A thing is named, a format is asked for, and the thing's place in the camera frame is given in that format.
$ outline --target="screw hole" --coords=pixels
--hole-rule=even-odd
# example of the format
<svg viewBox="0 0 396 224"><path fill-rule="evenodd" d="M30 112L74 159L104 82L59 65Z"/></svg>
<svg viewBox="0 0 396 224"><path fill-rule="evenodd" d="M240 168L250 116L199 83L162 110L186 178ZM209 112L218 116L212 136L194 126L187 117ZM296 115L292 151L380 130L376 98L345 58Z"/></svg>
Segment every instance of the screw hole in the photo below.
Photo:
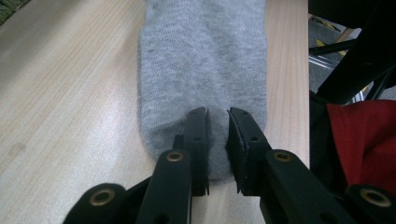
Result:
<svg viewBox="0 0 396 224"><path fill-rule="evenodd" d="M284 152L277 152L274 156L278 161L291 161L291 156Z"/></svg>
<svg viewBox="0 0 396 224"><path fill-rule="evenodd" d="M166 156L166 159L169 161L181 161L183 160L183 154L179 152L172 152Z"/></svg>
<svg viewBox="0 0 396 224"><path fill-rule="evenodd" d="M366 202L379 207L390 207L392 205L387 196L374 189L362 189L361 197L366 200Z"/></svg>
<svg viewBox="0 0 396 224"><path fill-rule="evenodd" d="M113 200L116 192L113 189L99 189L90 198L92 206L102 206Z"/></svg>

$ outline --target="table surface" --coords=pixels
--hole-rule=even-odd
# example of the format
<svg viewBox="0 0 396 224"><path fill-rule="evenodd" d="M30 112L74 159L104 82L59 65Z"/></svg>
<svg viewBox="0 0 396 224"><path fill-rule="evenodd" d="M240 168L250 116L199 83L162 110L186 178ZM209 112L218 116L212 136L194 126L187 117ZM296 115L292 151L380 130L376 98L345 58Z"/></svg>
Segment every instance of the table surface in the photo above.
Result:
<svg viewBox="0 0 396 224"><path fill-rule="evenodd" d="M61 223L85 190L152 174L138 131L143 0L35 0L0 27L0 223ZM306 0L267 0L265 134L309 161ZM263 223L235 183L192 201L192 223Z"/></svg>

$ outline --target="wooden table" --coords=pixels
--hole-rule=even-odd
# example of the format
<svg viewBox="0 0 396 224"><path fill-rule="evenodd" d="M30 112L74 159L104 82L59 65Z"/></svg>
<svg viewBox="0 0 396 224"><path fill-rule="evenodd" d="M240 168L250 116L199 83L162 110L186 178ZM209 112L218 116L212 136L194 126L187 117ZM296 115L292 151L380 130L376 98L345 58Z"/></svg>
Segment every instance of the wooden table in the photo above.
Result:
<svg viewBox="0 0 396 224"><path fill-rule="evenodd" d="M0 27L0 223L61 223L85 190L153 171L140 138L143 0L35 0ZM267 0L270 144L308 164L306 0ZM194 198L192 223L261 223L233 181Z"/></svg>

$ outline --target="red fabric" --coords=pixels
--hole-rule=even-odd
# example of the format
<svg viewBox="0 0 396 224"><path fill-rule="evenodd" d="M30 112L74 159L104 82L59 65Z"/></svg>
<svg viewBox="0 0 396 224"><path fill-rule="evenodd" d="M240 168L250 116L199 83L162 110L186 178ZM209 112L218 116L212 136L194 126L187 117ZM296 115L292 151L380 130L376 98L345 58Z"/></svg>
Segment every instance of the red fabric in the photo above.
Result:
<svg viewBox="0 0 396 224"><path fill-rule="evenodd" d="M371 184L396 195L396 101L327 105L348 185Z"/></svg>

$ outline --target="gray sock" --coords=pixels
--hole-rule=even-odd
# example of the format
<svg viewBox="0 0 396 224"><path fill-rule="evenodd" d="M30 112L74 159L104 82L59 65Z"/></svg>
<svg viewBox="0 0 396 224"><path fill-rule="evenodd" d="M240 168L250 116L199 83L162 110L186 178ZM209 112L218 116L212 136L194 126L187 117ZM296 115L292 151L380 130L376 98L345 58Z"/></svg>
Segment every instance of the gray sock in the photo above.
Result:
<svg viewBox="0 0 396 224"><path fill-rule="evenodd" d="M263 0L147 0L139 40L139 119L158 159L183 134L186 115L208 108L209 178L230 176L225 144L231 106L265 125Z"/></svg>

